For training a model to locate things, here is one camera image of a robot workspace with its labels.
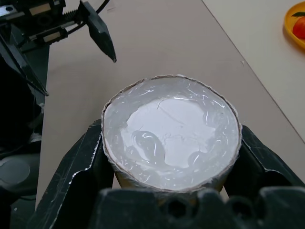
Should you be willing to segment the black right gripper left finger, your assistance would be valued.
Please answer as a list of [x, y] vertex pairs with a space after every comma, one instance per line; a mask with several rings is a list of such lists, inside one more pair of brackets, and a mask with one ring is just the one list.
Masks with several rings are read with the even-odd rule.
[[101, 122], [93, 122], [63, 157], [26, 229], [87, 229], [98, 192], [113, 181]]

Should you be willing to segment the dark grey robot body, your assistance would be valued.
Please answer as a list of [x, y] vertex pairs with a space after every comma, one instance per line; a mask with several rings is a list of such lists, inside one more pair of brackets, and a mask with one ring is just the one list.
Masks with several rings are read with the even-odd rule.
[[11, 205], [35, 195], [44, 104], [0, 56], [0, 229], [10, 229]]

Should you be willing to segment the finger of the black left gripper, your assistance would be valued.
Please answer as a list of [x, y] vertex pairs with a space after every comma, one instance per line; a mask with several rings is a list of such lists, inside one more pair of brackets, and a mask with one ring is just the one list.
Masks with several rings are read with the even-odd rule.
[[0, 34], [0, 56], [4, 59], [5, 63], [16, 71], [22, 80], [33, 87], [36, 91], [44, 96], [48, 96], [46, 88], [38, 79], [36, 73], [33, 71], [28, 61], [23, 57], [19, 49], [9, 44], [8, 41]]
[[88, 26], [89, 34], [99, 49], [113, 62], [117, 61], [114, 45], [107, 25], [90, 5], [89, 2], [80, 1], [79, 13], [82, 21]]

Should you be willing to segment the yellow plate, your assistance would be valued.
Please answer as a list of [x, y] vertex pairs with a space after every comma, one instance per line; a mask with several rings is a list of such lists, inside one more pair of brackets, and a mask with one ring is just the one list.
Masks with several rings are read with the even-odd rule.
[[300, 48], [305, 50], [305, 40], [297, 38], [292, 33], [294, 24], [301, 17], [305, 17], [305, 1], [295, 4], [286, 12], [284, 18], [284, 28], [290, 39], [294, 41], [295, 44], [298, 45]]

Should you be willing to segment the white paper cup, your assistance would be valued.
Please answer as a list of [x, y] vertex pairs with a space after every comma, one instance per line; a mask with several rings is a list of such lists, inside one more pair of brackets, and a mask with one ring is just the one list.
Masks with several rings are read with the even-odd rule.
[[125, 87], [101, 118], [103, 150], [120, 186], [160, 198], [221, 191], [241, 148], [236, 109], [210, 86], [180, 74]]

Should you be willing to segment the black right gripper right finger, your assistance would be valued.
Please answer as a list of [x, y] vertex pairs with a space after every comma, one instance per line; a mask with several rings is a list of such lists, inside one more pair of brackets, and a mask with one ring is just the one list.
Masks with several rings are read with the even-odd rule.
[[245, 125], [242, 145], [224, 184], [229, 197], [254, 199], [264, 187], [304, 187], [305, 183]]

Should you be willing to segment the orange fruit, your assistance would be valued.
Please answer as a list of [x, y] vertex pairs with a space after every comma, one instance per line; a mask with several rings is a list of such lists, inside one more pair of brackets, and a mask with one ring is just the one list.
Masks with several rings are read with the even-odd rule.
[[292, 33], [297, 38], [305, 40], [305, 17], [301, 17], [296, 21]]

